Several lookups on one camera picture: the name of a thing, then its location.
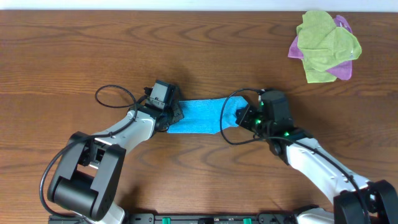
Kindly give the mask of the blue microfiber cloth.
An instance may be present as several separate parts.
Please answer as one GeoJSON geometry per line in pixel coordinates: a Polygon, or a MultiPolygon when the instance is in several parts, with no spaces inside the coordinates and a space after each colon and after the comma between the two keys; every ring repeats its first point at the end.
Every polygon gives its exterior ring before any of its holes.
{"type": "MultiPolygon", "coordinates": [[[[226,98],[180,101],[184,118],[171,125],[169,134],[216,134],[220,132],[221,109],[226,98]]],[[[245,108],[242,96],[233,96],[223,110],[222,129],[237,127],[236,111],[245,108]]]]}

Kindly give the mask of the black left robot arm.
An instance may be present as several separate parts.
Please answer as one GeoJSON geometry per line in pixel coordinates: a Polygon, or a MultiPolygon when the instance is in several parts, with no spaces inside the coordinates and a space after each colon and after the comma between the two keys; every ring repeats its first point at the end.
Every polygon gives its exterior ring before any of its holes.
{"type": "Polygon", "coordinates": [[[59,163],[47,193],[40,198],[88,223],[124,223],[126,212],[114,198],[125,156],[182,118],[178,100],[149,98],[144,105],[132,105],[122,120],[102,132],[72,134],[50,162],[50,167],[59,163]]]}

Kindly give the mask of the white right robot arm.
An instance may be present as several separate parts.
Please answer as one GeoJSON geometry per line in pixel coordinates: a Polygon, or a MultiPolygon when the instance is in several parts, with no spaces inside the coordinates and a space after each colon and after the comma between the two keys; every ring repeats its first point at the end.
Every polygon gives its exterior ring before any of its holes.
{"type": "Polygon", "coordinates": [[[372,182],[335,159],[294,124],[286,96],[260,90],[256,106],[236,112],[237,124],[266,141],[271,152],[307,177],[332,203],[333,211],[308,208],[297,223],[397,223],[397,192],[386,180],[372,182]]]}

